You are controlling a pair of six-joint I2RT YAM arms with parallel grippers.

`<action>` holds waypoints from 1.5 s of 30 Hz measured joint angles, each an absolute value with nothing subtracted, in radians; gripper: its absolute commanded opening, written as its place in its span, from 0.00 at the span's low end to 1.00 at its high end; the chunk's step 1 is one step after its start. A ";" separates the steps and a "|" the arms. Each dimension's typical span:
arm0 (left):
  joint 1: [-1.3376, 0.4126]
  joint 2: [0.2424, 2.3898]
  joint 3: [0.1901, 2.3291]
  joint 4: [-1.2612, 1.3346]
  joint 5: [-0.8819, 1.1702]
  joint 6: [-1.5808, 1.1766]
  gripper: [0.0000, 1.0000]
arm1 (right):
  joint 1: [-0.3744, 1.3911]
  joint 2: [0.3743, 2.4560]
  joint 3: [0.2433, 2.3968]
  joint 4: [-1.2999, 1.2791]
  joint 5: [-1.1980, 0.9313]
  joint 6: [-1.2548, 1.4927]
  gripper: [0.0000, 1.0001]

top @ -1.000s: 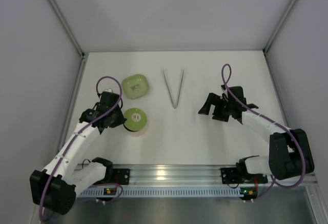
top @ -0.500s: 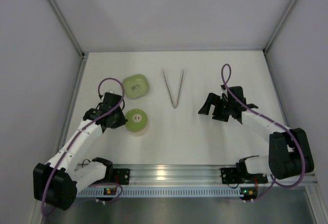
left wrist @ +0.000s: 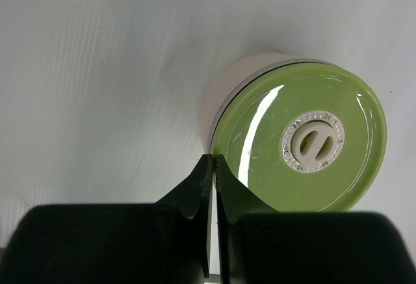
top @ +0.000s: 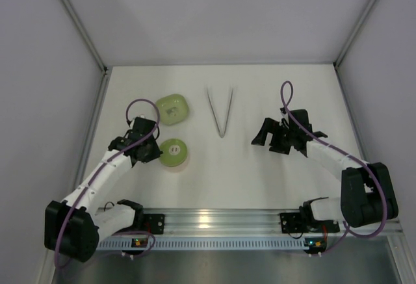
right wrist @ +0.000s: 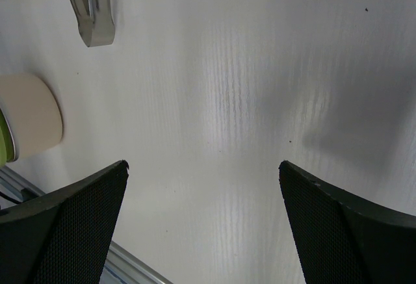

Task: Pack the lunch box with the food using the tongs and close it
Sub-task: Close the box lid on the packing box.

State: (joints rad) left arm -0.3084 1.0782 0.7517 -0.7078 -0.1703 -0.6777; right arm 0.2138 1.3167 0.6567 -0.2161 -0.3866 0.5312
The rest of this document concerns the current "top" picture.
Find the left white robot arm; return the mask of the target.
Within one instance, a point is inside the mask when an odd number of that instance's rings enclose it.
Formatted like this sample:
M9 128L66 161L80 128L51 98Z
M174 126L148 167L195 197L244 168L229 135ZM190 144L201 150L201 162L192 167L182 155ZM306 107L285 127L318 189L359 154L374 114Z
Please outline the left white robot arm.
M158 159L154 132L158 122L137 117L124 136L115 138L92 173L62 201L51 201L45 209L44 246L79 262L88 261L98 244L119 231L139 231L144 208L120 200L108 211L100 211L107 194L136 163Z

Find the green round lid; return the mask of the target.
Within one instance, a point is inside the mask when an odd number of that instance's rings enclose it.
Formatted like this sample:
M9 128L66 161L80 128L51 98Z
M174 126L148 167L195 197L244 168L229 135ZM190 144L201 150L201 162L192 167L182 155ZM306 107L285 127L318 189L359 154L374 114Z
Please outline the green round lid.
M159 161L163 166L173 168L183 164L188 157L188 147L178 138L165 140L160 145L162 151Z

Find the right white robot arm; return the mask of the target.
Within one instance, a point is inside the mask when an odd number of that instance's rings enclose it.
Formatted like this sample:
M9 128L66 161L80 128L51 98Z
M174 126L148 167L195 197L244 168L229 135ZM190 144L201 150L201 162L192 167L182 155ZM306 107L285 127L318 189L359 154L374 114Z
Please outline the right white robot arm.
M341 184L341 194L336 198L303 202L300 211L306 220L344 221L350 227L361 227L398 216L398 204L385 164L369 163L336 150L326 134L313 130L305 109L291 113L282 109L281 114L280 121L265 118L251 143L264 146L271 135L271 152L288 155L295 149L319 163Z

